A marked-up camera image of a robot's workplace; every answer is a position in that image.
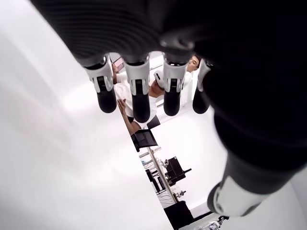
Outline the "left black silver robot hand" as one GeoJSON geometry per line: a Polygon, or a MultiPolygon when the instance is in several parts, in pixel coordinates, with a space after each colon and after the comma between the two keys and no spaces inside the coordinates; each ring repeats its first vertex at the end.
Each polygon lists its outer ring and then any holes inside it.
{"type": "Polygon", "coordinates": [[[150,117],[149,53],[164,54],[164,111],[174,116],[188,61],[201,57],[196,113],[214,109],[228,151],[210,211],[243,217],[307,164],[307,3],[304,0],[35,0],[94,84],[100,109],[116,109],[109,53],[121,55],[133,116],[150,117]]]}

